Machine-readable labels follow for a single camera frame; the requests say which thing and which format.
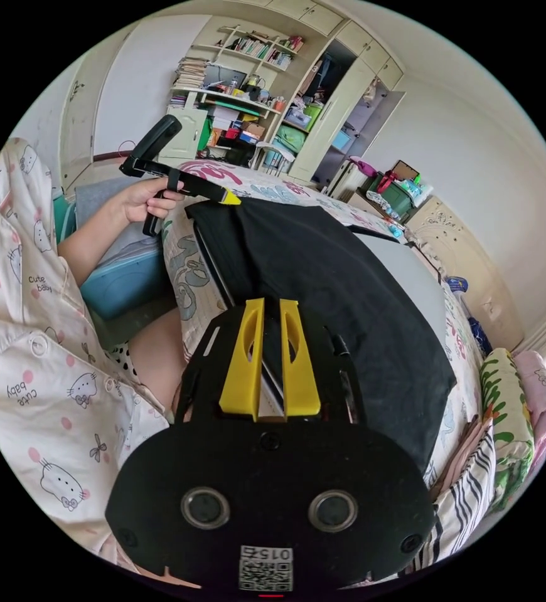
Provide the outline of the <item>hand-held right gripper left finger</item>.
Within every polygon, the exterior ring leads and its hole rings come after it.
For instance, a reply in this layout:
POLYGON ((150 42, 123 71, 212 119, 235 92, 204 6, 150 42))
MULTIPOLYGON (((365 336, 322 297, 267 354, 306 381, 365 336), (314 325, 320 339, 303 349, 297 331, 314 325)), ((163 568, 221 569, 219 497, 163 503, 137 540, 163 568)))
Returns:
POLYGON ((262 350, 264 343, 264 299, 246 301, 234 337, 227 376, 219 400, 223 413, 259 417, 262 350))

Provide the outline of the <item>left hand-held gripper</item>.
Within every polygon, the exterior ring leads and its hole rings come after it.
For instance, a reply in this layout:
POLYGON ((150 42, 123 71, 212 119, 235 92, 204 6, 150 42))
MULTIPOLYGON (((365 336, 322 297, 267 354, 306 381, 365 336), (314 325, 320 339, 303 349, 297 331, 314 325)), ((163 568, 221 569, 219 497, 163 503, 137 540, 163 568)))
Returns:
POLYGON ((223 186, 154 160, 128 157, 121 163, 119 170, 129 177, 140 178, 148 174, 165 178, 166 188, 154 193, 153 198, 156 199, 164 198, 166 191, 172 191, 192 198, 202 196, 214 203, 229 206, 238 206, 242 202, 235 193, 223 186))

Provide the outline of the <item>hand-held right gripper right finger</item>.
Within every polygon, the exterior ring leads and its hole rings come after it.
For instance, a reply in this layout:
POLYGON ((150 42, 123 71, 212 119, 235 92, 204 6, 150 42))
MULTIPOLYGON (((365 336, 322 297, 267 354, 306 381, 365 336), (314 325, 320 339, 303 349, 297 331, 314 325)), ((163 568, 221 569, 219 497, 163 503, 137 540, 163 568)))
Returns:
POLYGON ((321 401, 297 301, 280 300, 280 320, 284 416, 316 416, 321 401))

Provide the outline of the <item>person's left hand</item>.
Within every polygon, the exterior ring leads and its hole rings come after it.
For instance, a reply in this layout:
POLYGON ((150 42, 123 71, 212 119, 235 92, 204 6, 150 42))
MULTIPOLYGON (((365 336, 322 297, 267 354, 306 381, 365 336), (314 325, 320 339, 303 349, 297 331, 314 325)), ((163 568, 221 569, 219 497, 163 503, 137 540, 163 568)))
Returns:
POLYGON ((168 189, 165 177, 140 180, 115 196, 115 207, 122 216, 122 224, 142 223, 148 217, 165 219, 175 206, 184 200, 184 182, 168 189))

